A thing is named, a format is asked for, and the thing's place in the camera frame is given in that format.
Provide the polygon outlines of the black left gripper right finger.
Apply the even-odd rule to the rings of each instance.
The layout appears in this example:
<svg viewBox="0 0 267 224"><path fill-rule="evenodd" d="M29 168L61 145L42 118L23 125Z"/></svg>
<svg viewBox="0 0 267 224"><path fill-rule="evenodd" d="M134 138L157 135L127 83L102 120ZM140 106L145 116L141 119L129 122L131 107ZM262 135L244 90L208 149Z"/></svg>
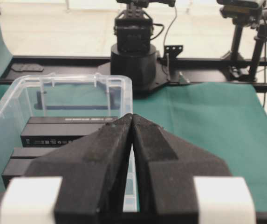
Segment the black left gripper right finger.
<svg viewBox="0 0 267 224"><path fill-rule="evenodd" d="M140 115L132 116L140 211L154 224L197 224L195 176L231 176L224 160L173 135Z"/></svg>

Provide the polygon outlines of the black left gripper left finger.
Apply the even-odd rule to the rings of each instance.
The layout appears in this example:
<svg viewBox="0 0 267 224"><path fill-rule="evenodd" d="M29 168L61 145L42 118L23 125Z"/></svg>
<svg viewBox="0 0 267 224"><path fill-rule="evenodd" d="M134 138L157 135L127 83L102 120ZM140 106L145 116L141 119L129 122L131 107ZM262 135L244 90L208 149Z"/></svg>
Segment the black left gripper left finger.
<svg viewBox="0 0 267 224"><path fill-rule="evenodd" d="M26 177L62 177L58 224L99 224L123 211L132 114L102 126L30 163Z"/></svg>

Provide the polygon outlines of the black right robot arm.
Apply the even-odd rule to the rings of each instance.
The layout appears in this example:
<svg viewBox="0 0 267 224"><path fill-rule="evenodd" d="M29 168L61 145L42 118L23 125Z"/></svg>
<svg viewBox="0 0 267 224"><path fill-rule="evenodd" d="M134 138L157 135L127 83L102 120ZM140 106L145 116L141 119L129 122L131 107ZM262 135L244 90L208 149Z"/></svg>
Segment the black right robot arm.
<svg viewBox="0 0 267 224"><path fill-rule="evenodd" d="M116 44L111 47L110 73L132 80L134 91L153 91L169 82L151 43L154 22L145 12L150 0L123 0L126 4L114 19Z"/></svg>

